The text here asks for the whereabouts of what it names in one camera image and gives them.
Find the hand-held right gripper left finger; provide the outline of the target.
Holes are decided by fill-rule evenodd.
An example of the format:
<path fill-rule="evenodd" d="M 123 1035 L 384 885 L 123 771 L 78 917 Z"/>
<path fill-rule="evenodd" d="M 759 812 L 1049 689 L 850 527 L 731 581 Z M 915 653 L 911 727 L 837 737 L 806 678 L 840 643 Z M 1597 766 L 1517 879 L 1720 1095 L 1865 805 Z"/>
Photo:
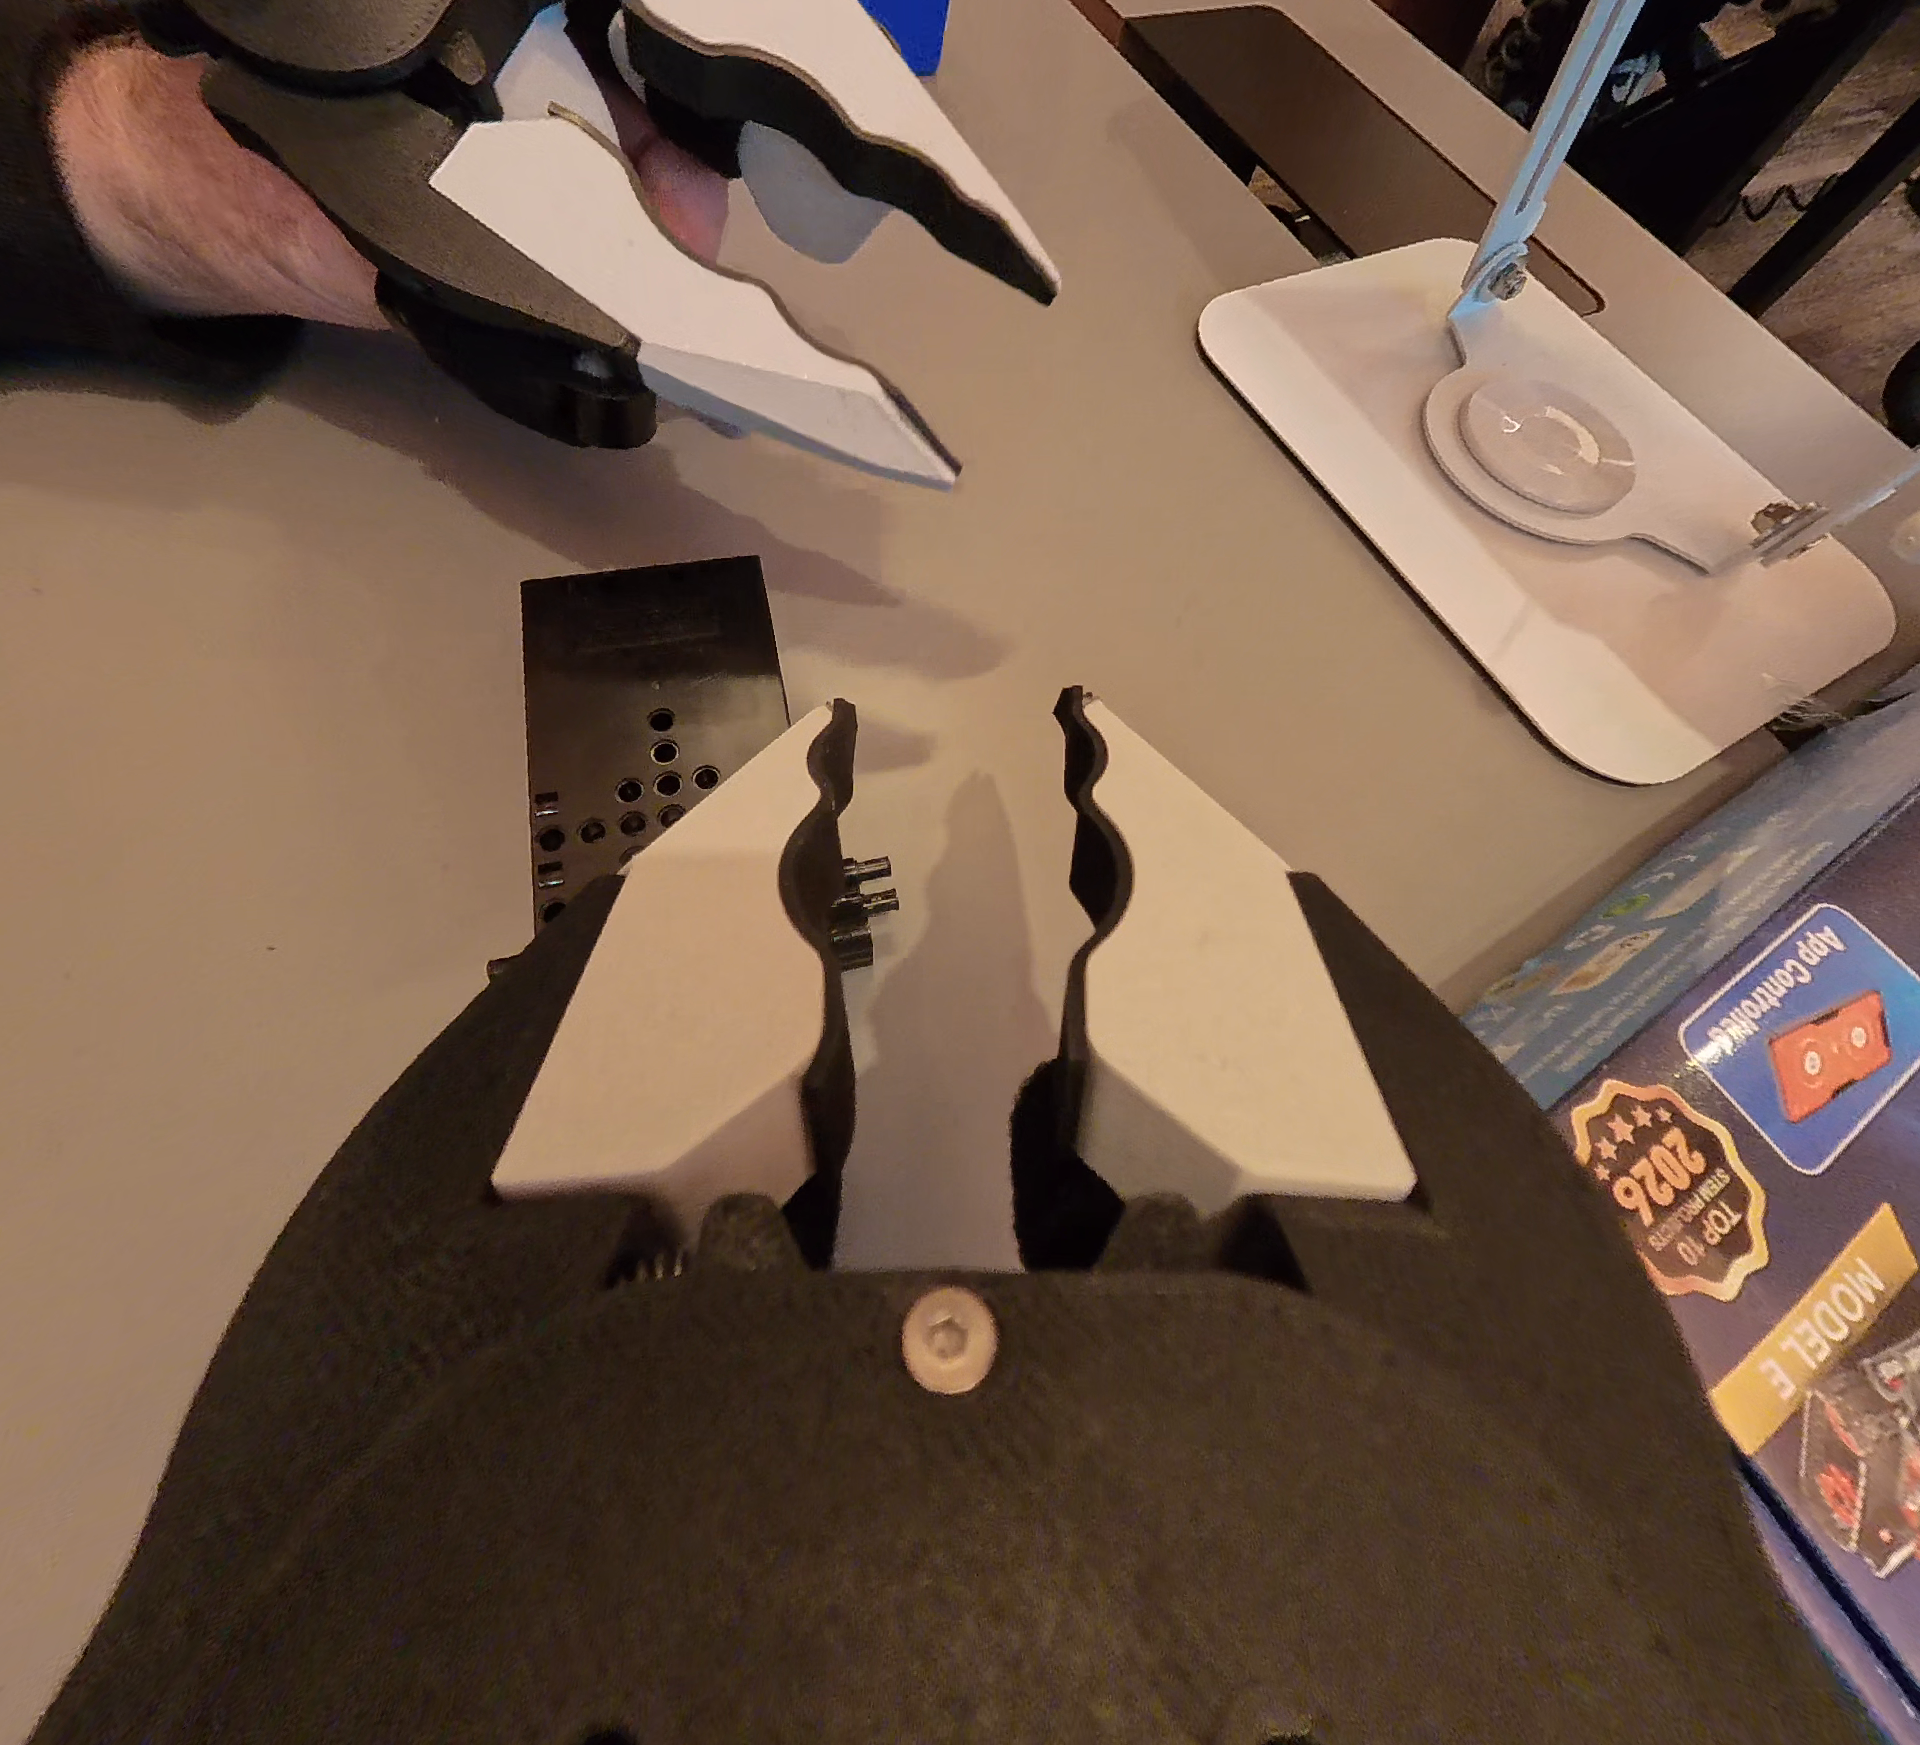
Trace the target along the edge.
<path fill-rule="evenodd" d="M 854 1076 L 830 913 L 854 744 L 850 702 L 811 709 L 625 866 L 494 1165 L 501 1199 L 786 1205 L 841 1173 Z"/>

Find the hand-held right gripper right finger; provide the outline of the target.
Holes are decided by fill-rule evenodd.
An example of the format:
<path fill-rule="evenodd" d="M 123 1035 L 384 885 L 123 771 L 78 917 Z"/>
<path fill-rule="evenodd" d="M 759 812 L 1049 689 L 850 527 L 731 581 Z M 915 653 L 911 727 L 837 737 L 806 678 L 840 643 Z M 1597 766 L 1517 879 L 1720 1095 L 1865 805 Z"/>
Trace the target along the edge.
<path fill-rule="evenodd" d="M 1084 688 L 1055 717 L 1092 921 L 1063 994 L 1068 1150 L 1126 1201 L 1406 1201 L 1287 862 Z"/>

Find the person's left hand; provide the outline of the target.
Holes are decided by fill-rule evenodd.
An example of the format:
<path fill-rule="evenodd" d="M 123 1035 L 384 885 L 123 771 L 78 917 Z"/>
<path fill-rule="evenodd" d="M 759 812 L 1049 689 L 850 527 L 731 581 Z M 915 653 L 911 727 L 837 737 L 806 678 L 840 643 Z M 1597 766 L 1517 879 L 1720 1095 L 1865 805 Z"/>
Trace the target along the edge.
<path fill-rule="evenodd" d="M 202 63 L 132 36 L 61 72 L 50 141 L 97 261 L 159 318 L 294 318 L 384 332 L 375 269 L 324 210 L 239 145 L 200 97 Z"/>

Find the black perforated plastic block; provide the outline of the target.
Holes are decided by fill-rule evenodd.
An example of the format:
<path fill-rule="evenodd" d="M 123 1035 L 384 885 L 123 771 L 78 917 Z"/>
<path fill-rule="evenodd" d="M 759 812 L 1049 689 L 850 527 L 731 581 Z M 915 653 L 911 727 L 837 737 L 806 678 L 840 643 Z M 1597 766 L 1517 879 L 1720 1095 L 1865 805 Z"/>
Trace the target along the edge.
<path fill-rule="evenodd" d="M 858 720 L 790 727 L 756 557 L 525 581 L 520 629 L 537 932 L 618 872 L 663 957 L 772 970 L 790 921 L 831 995 L 872 966 L 898 896 L 840 851 Z"/>

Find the blue robot kit box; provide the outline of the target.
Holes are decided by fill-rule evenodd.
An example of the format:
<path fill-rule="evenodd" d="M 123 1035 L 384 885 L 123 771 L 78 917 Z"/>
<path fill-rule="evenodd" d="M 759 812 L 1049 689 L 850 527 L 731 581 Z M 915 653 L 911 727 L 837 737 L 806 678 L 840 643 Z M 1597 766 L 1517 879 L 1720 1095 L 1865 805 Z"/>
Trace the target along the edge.
<path fill-rule="evenodd" d="M 1609 1197 L 1841 1685 L 1915 1741 L 1915 672 L 1463 1023 Z"/>

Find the white book stand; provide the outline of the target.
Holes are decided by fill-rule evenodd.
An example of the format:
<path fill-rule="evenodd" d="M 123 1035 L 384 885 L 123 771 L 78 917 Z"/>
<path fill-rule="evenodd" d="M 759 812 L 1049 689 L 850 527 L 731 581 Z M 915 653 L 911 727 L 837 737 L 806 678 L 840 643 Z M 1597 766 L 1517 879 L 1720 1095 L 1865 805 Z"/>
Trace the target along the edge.
<path fill-rule="evenodd" d="M 1528 274 L 1644 0 L 1590 0 L 1476 248 L 1428 240 L 1214 297 L 1202 356 L 1565 760 L 1680 779 L 1894 634 L 1831 540 L 1915 478 L 1792 500 Z"/>

